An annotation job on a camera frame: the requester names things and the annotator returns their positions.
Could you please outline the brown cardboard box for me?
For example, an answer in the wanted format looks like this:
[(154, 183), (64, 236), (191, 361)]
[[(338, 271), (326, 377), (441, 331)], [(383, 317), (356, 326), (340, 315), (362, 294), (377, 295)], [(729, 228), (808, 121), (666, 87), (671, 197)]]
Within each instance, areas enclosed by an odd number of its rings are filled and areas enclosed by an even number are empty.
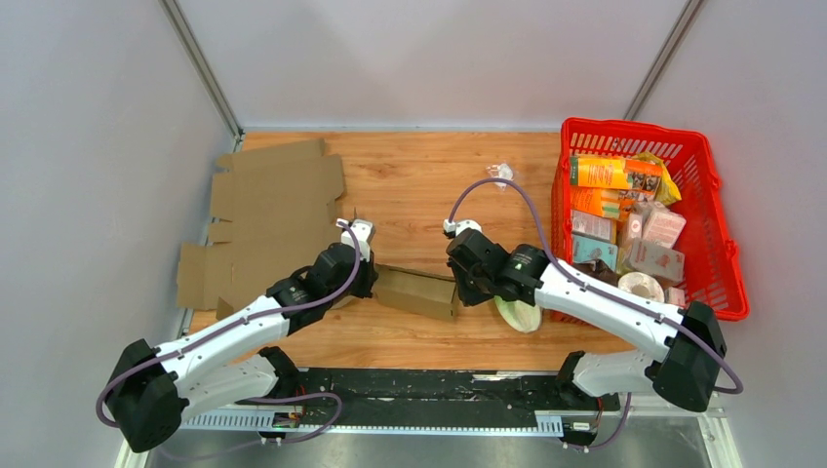
[(376, 272), (373, 295), (379, 304), (436, 320), (455, 319), (458, 296), (453, 277), (381, 264)]

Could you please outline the brown cardboard sheet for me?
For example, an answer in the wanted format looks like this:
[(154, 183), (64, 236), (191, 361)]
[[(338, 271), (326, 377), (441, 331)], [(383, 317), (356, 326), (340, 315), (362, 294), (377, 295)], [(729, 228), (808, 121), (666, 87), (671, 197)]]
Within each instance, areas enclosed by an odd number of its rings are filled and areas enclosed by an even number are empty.
[(224, 154), (216, 166), (208, 243), (181, 247), (177, 306), (222, 319), (338, 241), (345, 187), (321, 138)]

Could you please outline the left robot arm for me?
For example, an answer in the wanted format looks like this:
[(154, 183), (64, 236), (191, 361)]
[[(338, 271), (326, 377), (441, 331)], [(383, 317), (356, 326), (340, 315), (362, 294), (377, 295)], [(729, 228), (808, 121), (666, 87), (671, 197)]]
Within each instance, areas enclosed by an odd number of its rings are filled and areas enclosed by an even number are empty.
[(226, 405), (300, 405), (310, 396), (299, 391), (297, 369), (275, 341), (320, 321), (348, 296), (370, 296), (375, 278), (369, 243), (344, 238), (201, 331), (155, 347), (131, 343), (98, 396), (99, 421), (144, 452), (183, 422)]

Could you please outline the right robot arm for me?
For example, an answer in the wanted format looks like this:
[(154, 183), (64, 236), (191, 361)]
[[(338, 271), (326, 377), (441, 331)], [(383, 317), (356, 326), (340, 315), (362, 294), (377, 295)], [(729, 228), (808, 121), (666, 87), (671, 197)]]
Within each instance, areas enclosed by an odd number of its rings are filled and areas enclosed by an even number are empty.
[(447, 265), (461, 302), (495, 297), (560, 311), (634, 345), (612, 354), (570, 353), (558, 373), (556, 394), (578, 409), (593, 397), (650, 393), (694, 412), (708, 409), (730, 372), (726, 342), (713, 309), (658, 302), (595, 280), (527, 244), (508, 252), (480, 230), (455, 227), (446, 234)]

